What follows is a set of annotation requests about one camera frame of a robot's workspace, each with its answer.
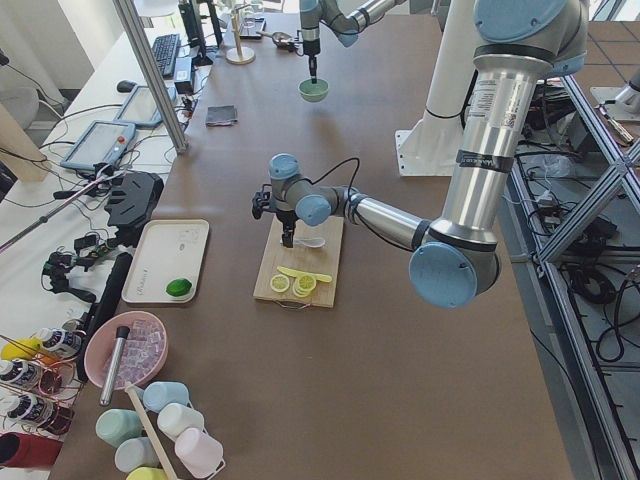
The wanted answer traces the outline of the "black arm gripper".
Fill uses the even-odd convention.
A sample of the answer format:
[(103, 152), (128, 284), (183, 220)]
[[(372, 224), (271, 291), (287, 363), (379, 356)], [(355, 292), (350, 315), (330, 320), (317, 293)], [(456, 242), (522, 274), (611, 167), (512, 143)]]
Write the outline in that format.
[(321, 52), (321, 43), (319, 38), (304, 40), (302, 42), (302, 46), (303, 54), (308, 56), (310, 59), (315, 59)]

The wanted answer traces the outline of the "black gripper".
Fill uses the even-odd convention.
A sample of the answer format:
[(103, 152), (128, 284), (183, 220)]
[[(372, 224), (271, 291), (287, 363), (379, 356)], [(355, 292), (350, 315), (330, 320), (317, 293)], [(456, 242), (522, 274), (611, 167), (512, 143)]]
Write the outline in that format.
[(276, 218), (281, 222), (284, 230), (281, 235), (283, 246), (293, 248), (295, 235), (294, 230), (298, 220), (296, 213), (294, 211), (278, 211), (276, 213)]

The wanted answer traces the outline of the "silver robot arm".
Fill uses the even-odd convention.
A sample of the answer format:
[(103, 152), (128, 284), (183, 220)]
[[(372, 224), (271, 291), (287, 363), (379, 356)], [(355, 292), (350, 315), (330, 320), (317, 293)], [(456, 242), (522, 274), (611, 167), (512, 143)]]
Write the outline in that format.
[(488, 290), (500, 272), (493, 232), (500, 198), (538, 81), (578, 71), (586, 55), (584, 1), (477, 1), (473, 52), (477, 78), (461, 106), (466, 126), (441, 215), (427, 220), (350, 186), (321, 186), (282, 153), (252, 213), (273, 213), (291, 246), (298, 222), (317, 226), (343, 216), (411, 252), (409, 276), (427, 302), (456, 308)]
[[(349, 47), (366, 28), (379, 22), (398, 1), (367, 1), (346, 15), (335, 1), (301, 1), (299, 3), (299, 39), (302, 54), (308, 58), (309, 78), (298, 86), (301, 97), (311, 103), (322, 101), (329, 92), (329, 84), (317, 75), (317, 57), (321, 52), (320, 26), (325, 25), (339, 42)], [(322, 187), (299, 173), (297, 160), (279, 154), (269, 163), (272, 196), (269, 210), (283, 225), (282, 244), (294, 246), (296, 222), (318, 226), (331, 216), (343, 216), (354, 224), (369, 229), (379, 238), (406, 250), (391, 236), (390, 228), (398, 226), (408, 215), (360, 193), (352, 184), (341, 187)]]

